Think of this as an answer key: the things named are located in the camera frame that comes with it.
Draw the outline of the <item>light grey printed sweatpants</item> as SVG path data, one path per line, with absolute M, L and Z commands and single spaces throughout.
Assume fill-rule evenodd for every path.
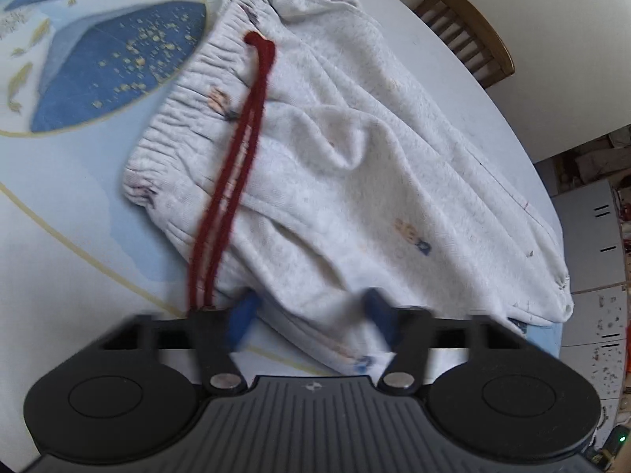
M 224 0 L 123 190 L 188 261 L 191 302 L 253 289 L 269 326 L 344 375 L 392 357 L 370 288 L 511 329 L 573 311 L 558 234 L 357 0 Z

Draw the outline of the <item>white sideboard cabinet with stickers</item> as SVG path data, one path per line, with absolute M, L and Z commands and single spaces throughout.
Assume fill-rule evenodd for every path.
M 607 407 L 625 390 L 630 343 L 630 127 L 542 160 L 562 226 L 574 312 L 560 357 Z

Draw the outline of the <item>blue white patterned table mat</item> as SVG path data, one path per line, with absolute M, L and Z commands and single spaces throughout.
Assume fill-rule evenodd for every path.
M 1 0 L 1 376 L 28 383 L 137 312 L 180 255 L 128 203 L 128 154 L 221 0 Z

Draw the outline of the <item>brown wooden chair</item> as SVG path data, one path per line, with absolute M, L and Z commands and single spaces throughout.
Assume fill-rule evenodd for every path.
M 414 13 L 484 90 L 515 73 L 506 44 L 469 0 L 422 0 Z

